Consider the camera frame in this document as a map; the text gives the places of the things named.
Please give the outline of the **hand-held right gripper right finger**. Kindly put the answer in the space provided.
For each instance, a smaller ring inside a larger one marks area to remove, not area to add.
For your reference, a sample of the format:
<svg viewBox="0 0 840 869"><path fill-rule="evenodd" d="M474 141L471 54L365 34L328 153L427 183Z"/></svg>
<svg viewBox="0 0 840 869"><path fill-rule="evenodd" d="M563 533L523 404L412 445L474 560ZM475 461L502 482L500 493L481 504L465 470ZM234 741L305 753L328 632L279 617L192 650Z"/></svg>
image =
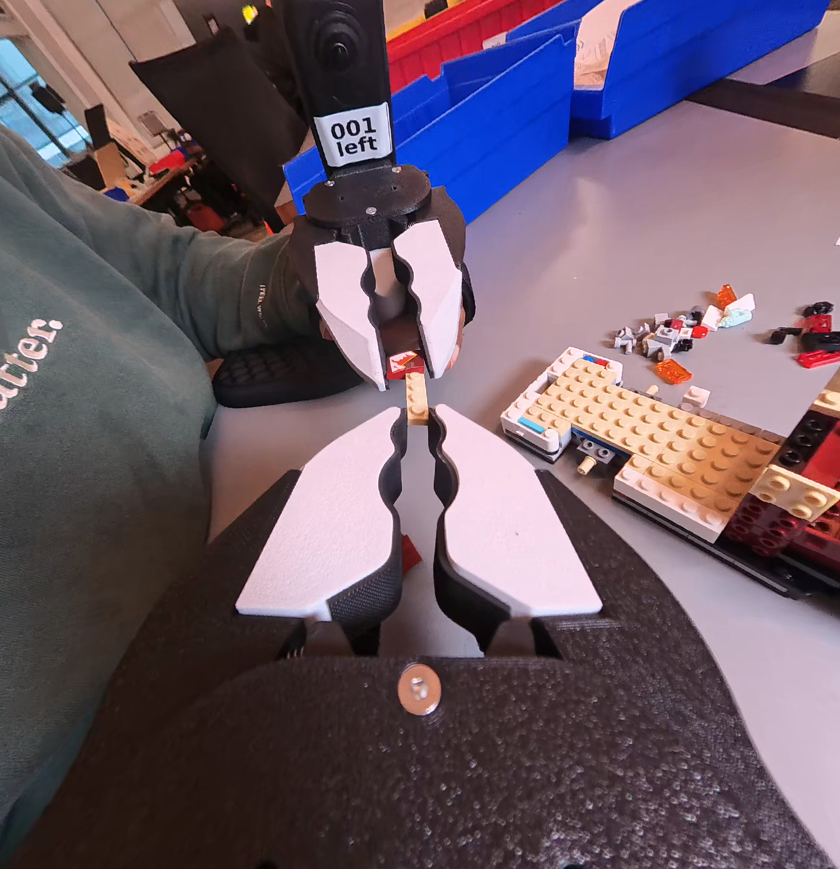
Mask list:
<svg viewBox="0 0 840 869"><path fill-rule="evenodd" d="M512 616L596 614L601 599L538 472L447 405L430 410L444 554L458 581Z"/></svg>

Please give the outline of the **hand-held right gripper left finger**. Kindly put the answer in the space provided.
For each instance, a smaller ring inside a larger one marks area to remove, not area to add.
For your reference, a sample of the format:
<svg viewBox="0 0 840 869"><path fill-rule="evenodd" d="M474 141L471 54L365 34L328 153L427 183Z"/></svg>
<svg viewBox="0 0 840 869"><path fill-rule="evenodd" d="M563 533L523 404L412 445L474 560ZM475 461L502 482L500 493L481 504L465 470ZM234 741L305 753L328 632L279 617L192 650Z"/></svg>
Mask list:
<svg viewBox="0 0 840 869"><path fill-rule="evenodd" d="M402 593L404 411L391 407L302 469L237 601L245 615L382 621Z"/></svg>

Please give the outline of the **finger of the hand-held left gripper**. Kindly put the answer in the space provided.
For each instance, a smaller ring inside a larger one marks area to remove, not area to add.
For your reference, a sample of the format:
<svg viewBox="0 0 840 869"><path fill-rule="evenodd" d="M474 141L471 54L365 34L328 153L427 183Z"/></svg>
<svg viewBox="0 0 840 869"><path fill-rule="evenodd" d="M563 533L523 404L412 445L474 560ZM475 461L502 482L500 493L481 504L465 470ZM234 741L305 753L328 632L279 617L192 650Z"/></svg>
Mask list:
<svg viewBox="0 0 840 869"><path fill-rule="evenodd" d="M416 322L427 368L442 377L458 343L461 270L436 220L415 223L392 243L394 269L416 303Z"/></svg>
<svg viewBox="0 0 840 869"><path fill-rule="evenodd" d="M363 286L371 274L368 252L342 242L316 245L317 311L348 363L384 392L382 340L373 301Z"/></svg>

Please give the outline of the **grey desk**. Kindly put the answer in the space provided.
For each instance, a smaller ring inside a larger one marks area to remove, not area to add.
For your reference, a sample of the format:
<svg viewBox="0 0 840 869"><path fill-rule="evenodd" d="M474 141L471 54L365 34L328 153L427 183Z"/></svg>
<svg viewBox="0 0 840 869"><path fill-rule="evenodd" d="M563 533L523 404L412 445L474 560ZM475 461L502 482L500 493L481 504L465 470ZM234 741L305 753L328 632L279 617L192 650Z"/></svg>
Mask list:
<svg viewBox="0 0 840 869"><path fill-rule="evenodd" d="M501 411L567 347L621 360L624 325L753 294L751 322L698 342L683 364L708 408L786 434L832 377L770 331L814 301L840 329L840 141L683 102L611 141L573 139L468 228L477 316L458 364L428 394L495 434ZM730 683L754 744L791 806L840 867L840 601L793 602L614 503L599 469L568 452L547 468L675 593Z"/></svg>

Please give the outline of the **black padded cushion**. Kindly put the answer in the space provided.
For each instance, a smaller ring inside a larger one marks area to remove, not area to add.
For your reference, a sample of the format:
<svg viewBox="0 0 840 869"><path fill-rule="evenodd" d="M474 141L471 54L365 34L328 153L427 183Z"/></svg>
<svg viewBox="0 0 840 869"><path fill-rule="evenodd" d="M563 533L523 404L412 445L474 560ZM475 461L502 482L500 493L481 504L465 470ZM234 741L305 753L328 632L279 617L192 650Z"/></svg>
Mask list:
<svg viewBox="0 0 840 869"><path fill-rule="evenodd" d="M228 353L212 380L225 407L265 407L334 396L365 384L335 342L298 336Z"/></svg>

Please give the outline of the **empty blue storage bin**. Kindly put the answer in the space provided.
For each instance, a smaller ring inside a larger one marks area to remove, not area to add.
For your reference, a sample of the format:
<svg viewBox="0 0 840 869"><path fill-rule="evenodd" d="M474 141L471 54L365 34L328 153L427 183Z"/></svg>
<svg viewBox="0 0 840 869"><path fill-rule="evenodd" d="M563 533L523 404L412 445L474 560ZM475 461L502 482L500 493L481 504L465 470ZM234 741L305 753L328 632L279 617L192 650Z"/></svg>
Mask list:
<svg viewBox="0 0 840 869"><path fill-rule="evenodd" d="M393 94L400 163L445 187L467 223L568 145L576 26L446 62Z"/></svg>

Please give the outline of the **tan and dark red brick model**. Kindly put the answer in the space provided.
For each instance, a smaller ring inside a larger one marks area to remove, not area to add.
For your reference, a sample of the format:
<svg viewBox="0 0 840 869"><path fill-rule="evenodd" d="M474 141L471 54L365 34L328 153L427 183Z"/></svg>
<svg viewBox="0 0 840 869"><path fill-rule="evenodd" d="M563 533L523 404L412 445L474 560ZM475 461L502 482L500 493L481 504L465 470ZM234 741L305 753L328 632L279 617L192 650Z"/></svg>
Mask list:
<svg viewBox="0 0 840 869"><path fill-rule="evenodd" d="M810 361L840 362L840 353ZM506 436L581 474L614 469L612 497L788 598L840 596L840 366L788 435L635 392L622 366L569 348L501 414Z"/></svg>

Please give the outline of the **black fabric panel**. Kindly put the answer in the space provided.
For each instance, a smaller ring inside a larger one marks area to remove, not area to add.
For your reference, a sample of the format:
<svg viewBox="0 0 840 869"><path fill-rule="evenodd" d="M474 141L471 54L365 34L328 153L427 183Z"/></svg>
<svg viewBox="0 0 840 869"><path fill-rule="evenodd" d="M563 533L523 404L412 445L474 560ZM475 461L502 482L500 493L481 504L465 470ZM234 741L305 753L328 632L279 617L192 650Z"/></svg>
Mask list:
<svg viewBox="0 0 840 869"><path fill-rule="evenodd" d="M278 232L283 167L298 152L308 125L243 40L224 28L169 55L130 62L130 68Z"/></svg>

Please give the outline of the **red storage bin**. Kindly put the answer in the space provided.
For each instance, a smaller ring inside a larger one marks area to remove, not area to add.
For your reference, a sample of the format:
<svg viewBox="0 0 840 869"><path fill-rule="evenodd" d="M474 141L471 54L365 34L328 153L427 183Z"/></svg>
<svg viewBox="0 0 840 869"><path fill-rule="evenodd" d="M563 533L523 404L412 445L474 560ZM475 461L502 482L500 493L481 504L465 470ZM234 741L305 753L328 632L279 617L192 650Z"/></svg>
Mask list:
<svg viewBox="0 0 840 869"><path fill-rule="evenodd" d="M476 53L487 38L541 14L555 1L465 1L387 42L393 93L421 76L437 77L442 65Z"/></svg>

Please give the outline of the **yellow storage bin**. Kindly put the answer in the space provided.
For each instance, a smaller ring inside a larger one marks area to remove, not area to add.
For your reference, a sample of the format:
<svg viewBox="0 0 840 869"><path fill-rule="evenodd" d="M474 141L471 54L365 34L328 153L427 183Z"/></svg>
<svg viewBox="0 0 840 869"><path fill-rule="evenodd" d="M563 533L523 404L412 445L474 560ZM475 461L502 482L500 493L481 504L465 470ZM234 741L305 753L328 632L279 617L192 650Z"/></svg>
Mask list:
<svg viewBox="0 0 840 869"><path fill-rule="evenodd" d="M424 5L424 11L404 24L399 25L395 29L388 32L388 41L391 41L404 33L424 24L429 19L437 16L450 8L460 4L462 1L429 1Z"/></svg>

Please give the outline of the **pile of small grey bricks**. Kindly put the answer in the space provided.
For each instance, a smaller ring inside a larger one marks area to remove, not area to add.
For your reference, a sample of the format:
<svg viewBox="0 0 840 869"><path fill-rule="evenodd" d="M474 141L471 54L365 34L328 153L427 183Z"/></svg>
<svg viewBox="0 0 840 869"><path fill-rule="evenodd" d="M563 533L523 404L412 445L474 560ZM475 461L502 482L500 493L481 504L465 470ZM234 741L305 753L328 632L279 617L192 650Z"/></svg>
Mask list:
<svg viewBox="0 0 840 869"><path fill-rule="evenodd" d="M643 322L637 329L624 327L617 331L612 346L623 353L640 352L656 363L665 362L675 354L690 352L696 341L708 335L704 315L700 307L677 316L657 314L653 324Z"/></svg>

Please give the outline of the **white paper sheet in bin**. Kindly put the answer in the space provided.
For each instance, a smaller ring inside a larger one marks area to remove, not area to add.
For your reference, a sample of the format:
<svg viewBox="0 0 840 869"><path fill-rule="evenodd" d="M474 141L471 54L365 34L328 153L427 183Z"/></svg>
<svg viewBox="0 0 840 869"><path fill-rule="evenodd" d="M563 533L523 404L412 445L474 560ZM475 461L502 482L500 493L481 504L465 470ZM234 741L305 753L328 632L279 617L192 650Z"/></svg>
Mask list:
<svg viewBox="0 0 840 869"><path fill-rule="evenodd" d="M576 39L576 90L601 90L616 46L621 16L638 4L638 1L601 1L582 17Z"/></svg>

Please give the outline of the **blue storage bin with paper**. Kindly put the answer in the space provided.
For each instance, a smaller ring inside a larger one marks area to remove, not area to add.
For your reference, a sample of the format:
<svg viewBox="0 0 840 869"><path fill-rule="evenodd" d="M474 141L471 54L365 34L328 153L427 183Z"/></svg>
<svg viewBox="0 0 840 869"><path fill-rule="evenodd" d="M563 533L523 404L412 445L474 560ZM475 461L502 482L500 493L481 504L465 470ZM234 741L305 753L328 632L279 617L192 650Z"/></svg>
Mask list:
<svg viewBox="0 0 840 869"><path fill-rule="evenodd" d="M571 137L610 140L821 22L822 1L647 1L600 11L616 29L603 85L575 85Z"/></svg>

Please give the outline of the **large office window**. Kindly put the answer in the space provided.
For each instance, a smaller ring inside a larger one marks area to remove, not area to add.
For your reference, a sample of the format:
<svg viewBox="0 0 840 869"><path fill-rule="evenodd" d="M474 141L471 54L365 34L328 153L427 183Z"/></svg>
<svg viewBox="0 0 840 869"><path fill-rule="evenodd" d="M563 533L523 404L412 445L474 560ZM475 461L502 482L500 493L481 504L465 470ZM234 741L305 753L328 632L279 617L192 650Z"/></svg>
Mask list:
<svg viewBox="0 0 840 869"><path fill-rule="evenodd" d="M0 124L50 165L63 167L88 150L85 129L9 39L0 39Z"/></svg>

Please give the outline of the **black and red lego pieces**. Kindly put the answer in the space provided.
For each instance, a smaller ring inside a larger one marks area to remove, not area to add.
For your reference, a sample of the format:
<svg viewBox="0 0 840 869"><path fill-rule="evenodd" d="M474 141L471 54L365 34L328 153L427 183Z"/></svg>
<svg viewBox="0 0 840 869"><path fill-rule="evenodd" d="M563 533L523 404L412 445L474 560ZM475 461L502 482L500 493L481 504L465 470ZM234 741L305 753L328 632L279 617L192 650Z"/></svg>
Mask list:
<svg viewBox="0 0 840 869"><path fill-rule="evenodd" d="M802 310L800 325L795 327L781 327L770 333L768 343L781 345L788 337L800 337L805 333L827 334L833 331L833 317L835 305L830 301L817 301L807 305Z"/></svg>

